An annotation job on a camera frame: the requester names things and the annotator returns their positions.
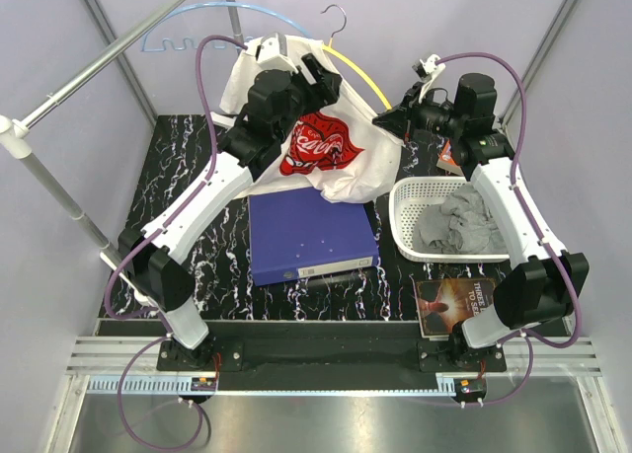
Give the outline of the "yellow plastic hanger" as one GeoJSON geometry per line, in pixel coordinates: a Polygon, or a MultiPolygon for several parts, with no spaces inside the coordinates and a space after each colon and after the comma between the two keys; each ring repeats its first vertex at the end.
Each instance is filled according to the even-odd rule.
{"type": "Polygon", "coordinates": [[[340,53],[339,51],[337,51],[336,49],[333,48],[334,37],[335,37],[336,34],[342,32],[345,29],[345,27],[347,25],[347,22],[348,22],[348,17],[347,17],[346,11],[341,6],[339,6],[338,4],[329,4],[328,6],[326,6],[321,11],[321,14],[326,14],[332,8],[338,10],[342,14],[343,23],[337,29],[331,31],[330,37],[328,39],[328,43],[323,46],[323,50],[325,52],[331,54],[332,56],[338,58],[344,64],[346,64],[348,67],[350,67],[352,69],[352,71],[372,90],[372,92],[377,97],[377,99],[381,102],[383,107],[387,111],[391,110],[392,109],[391,103],[389,102],[389,100],[386,97],[386,95],[382,92],[380,87],[374,82],[374,80],[361,67],[359,67],[354,61],[352,61],[346,55],[340,53]]]}

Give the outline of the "white t shirt red print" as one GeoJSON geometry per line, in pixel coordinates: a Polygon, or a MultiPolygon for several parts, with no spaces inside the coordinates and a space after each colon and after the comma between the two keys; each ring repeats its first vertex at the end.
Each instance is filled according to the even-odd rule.
{"type": "MultiPolygon", "coordinates": [[[[312,53],[334,73],[336,68],[321,40],[285,36],[287,56],[294,65],[312,53]]],[[[263,71],[256,49],[263,38],[246,41],[233,65],[219,107],[237,114],[247,91],[263,71]]],[[[367,203],[391,191],[400,168],[403,142],[372,124],[377,116],[370,105],[343,78],[338,101],[300,118],[281,145],[280,155],[258,180],[237,197],[308,186],[330,202],[367,203]]]]}

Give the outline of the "grey t shirt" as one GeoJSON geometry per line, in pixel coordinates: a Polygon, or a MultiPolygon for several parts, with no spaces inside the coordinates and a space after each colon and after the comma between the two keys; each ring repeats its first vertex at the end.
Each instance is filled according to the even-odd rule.
{"type": "Polygon", "coordinates": [[[508,251],[491,210],[471,184],[420,213],[412,233],[412,249],[425,254],[465,256],[508,251]]]}

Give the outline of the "light blue plastic hanger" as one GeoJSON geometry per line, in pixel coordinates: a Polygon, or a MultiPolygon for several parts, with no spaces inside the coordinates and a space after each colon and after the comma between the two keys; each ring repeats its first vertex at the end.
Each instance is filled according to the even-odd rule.
{"type": "Polygon", "coordinates": [[[274,8],[241,0],[210,0],[177,7],[139,41],[142,53],[194,51],[207,35],[227,35],[244,42],[279,30],[312,38],[313,34],[274,8]]]}

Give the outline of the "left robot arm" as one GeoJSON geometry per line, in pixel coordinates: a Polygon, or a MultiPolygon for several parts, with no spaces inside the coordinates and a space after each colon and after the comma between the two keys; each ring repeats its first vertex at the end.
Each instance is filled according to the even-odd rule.
{"type": "Polygon", "coordinates": [[[214,338],[194,302],[196,282],[184,260],[218,213],[279,157],[299,120],[335,104],[341,86],[341,75],[312,53],[297,65],[285,59],[265,65],[232,127],[211,139],[209,164],[192,184],[142,230],[120,233],[123,260],[115,273],[125,275],[145,305],[164,318],[169,340],[191,369],[211,362],[214,338]]]}

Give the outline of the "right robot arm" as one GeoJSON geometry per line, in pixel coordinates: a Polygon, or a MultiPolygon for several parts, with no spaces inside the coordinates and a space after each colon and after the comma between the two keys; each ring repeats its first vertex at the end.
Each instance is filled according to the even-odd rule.
{"type": "Polygon", "coordinates": [[[512,270],[495,289],[493,305],[457,323],[447,341],[449,361],[466,371],[536,326],[566,316],[580,319],[579,295],[590,266],[546,225],[523,183],[516,150],[495,130],[494,80],[462,75],[447,105],[434,102],[430,83],[429,78],[416,83],[398,106],[372,122],[403,140],[418,130],[448,138],[452,158],[483,197],[506,244],[512,270]]]}

